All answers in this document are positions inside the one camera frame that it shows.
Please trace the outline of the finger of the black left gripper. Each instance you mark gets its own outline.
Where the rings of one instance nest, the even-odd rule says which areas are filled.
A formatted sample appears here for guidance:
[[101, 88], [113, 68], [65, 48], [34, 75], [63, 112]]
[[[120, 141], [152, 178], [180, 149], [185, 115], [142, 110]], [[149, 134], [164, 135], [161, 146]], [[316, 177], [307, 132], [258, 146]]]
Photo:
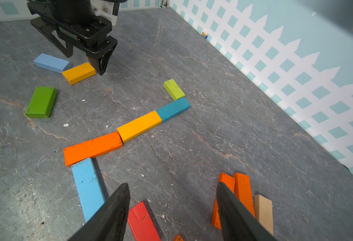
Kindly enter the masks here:
[[36, 18], [31, 20], [31, 25], [40, 32], [50, 43], [58, 48], [67, 58], [73, 55], [73, 45], [66, 42], [64, 46], [54, 35], [55, 26], [45, 22], [42, 18]]
[[116, 45], [112, 46], [111, 49], [109, 49], [105, 54], [102, 56], [89, 56], [87, 55], [87, 58], [90, 62], [90, 64], [95, 68], [96, 72], [99, 75], [103, 75], [106, 71], [108, 62], [112, 56], [112, 53], [114, 52], [116, 48]]

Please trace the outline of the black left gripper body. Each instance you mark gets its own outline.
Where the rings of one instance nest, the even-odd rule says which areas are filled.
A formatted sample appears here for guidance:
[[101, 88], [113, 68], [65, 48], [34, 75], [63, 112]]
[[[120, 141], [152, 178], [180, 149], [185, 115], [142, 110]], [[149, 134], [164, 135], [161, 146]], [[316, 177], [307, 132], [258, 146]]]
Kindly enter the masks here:
[[102, 56], [117, 40], [108, 34], [112, 22], [106, 19], [93, 1], [27, 1], [31, 14], [55, 26], [53, 35], [64, 45], [73, 45], [86, 55]]

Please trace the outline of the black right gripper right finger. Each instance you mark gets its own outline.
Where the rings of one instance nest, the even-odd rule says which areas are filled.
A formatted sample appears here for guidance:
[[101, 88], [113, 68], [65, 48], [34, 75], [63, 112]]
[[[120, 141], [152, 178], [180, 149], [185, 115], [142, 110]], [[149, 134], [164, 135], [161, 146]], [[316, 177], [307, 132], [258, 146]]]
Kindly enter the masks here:
[[220, 216], [222, 236], [225, 241], [276, 240], [224, 183], [217, 185], [216, 197], [221, 193], [224, 194], [225, 201]]

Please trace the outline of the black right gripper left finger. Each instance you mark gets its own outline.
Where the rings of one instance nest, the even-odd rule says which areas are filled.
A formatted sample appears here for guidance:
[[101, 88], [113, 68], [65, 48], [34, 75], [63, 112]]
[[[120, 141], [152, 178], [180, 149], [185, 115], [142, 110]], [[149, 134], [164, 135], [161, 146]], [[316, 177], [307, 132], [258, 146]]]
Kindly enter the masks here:
[[128, 183], [121, 184], [70, 241], [122, 241], [130, 205]]

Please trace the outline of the tan long block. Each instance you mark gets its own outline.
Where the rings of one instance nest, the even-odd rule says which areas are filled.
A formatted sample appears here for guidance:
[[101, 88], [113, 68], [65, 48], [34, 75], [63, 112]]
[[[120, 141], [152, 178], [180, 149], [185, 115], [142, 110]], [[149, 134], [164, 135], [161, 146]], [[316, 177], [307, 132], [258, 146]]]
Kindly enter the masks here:
[[270, 199], [262, 196], [254, 196], [254, 211], [259, 223], [273, 236], [273, 203]]

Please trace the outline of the small orange-yellow block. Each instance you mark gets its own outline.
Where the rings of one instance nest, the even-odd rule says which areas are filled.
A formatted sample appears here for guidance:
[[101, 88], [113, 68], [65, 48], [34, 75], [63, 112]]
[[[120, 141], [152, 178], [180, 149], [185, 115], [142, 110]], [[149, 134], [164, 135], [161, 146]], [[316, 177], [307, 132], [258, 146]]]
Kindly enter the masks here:
[[95, 68], [90, 63], [84, 63], [62, 73], [65, 80], [74, 85], [96, 74]]

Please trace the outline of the blue long block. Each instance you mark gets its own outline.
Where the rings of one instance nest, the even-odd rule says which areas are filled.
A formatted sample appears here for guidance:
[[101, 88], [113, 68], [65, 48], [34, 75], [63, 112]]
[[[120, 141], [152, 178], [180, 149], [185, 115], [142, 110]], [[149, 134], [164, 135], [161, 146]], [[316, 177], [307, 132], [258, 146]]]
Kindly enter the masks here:
[[87, 158], [74, 164], [72, 172], [85, 222], [88, 222], [105, 203], [93, 160]]

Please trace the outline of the light blue block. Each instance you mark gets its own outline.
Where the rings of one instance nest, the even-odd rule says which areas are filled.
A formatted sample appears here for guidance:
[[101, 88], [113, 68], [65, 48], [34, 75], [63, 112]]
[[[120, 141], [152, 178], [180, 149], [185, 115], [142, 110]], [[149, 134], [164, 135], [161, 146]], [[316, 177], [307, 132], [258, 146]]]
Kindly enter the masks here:
[[47, 54], [40, 54], [34, 63], [37, 67], [51, 70], [57, 73], [62, 73], [68, 69], [72, 68], [72, 64], [69, 61], [56, 58]]

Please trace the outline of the red block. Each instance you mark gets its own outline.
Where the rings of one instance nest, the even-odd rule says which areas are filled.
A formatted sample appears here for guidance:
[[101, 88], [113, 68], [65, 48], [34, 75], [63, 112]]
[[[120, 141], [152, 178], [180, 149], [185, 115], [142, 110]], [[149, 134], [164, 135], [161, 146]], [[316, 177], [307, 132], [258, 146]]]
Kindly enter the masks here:
[[128, 223], [136, 241], [161, 240], [143, 201], [130, 209]]

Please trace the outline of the orange long block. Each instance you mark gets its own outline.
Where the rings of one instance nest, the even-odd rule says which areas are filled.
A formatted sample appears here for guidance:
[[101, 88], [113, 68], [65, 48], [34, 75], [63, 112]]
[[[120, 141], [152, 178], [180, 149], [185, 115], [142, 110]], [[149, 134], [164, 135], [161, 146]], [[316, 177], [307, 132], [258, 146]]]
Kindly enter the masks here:
[[122, 148], [123, 142], [118, 132], [113, 132], [63, 149], [65, 165], [71, 167], [87, 158], [96, 158]]

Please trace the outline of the yellow-orange long block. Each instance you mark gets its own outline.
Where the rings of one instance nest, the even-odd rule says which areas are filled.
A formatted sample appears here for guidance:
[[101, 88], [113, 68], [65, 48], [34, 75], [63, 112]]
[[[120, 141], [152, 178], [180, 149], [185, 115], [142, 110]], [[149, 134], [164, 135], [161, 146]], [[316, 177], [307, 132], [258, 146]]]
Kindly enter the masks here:
[[143, 115], [123, 126], [117, 128], [120, 137], [124, 143], [132, 140], [133, 138], [141, 135], [142, 133], [152, 129], [153, 127], [161, 124], [162, 119], [156, 111], [152, 111]]

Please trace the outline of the lime green small block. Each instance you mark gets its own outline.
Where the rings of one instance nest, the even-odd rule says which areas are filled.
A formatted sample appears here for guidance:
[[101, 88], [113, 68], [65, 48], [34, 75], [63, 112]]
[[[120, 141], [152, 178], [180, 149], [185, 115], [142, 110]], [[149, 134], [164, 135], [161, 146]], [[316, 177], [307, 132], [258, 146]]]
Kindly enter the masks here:
[[165, 87], [165, 89], [170, 94], [173, 100], [178, 100], [186, 96], [173, 79], [165, 81], [163, 83], [163, 86]]

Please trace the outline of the teal long block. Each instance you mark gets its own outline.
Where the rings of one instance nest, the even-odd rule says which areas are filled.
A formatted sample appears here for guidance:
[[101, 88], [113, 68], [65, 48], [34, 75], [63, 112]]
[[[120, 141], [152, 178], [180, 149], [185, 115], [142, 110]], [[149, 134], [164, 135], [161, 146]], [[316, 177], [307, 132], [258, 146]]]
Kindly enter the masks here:
[[176, 115], [186, 111], [189, 107], [189, 102], [186, 100], [185, 97], [182, 97], [168, 105], [165, 105], [164, 107], [157, 109], [156, 112], [164, 123], [167, 120], [175, 117]]

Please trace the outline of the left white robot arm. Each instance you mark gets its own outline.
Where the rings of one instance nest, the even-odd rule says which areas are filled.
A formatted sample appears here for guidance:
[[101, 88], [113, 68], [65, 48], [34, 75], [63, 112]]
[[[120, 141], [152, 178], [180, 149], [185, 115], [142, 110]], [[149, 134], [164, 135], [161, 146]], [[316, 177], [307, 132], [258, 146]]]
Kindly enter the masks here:
[[50, 0], [28, 1], [31, 25], [67, 58], [73, 49], [86, 53], [99, 75], [106, 71], [118, 41], [109, 36], [116, 25], [122, 1]]

